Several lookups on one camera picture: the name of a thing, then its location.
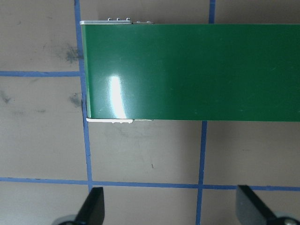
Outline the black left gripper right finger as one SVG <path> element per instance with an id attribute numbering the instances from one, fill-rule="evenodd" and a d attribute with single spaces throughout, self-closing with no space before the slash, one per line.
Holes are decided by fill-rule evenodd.
<path id="1" fill-rule="evenodd" d="M 271 225 L 277 216 L 247 185 L 236 188 L 235 213 L 241 225 Z"/>

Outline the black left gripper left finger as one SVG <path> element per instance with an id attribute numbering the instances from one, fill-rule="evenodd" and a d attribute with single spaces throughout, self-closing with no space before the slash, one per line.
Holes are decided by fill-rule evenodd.
<path id="1" fill-rule="evenodd" d="M 77 225 L 102 225 L 104 218 L 104 189 L 93 187 L 75 217 L 75 223 Z"/>

